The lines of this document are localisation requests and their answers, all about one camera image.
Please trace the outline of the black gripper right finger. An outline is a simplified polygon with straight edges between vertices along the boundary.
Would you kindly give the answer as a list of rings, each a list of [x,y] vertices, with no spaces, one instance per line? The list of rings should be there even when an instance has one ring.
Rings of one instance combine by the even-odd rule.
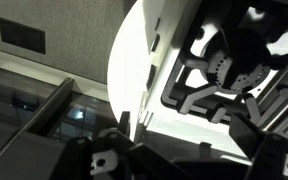
[[[262,131],[240,113],[232,115],[229,135],[252,162],[244,180],[288,180],[288,139]]]

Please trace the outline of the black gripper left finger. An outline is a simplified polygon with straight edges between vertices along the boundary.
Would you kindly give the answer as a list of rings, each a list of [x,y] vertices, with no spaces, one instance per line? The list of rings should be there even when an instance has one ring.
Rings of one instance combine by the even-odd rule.
[[[130,112],[117,126],[103,129],[95,140],[70,139],[49,180],[95,180],[107,174],[113,180],[191,180],[191,176],[143,144],[129,139]]]

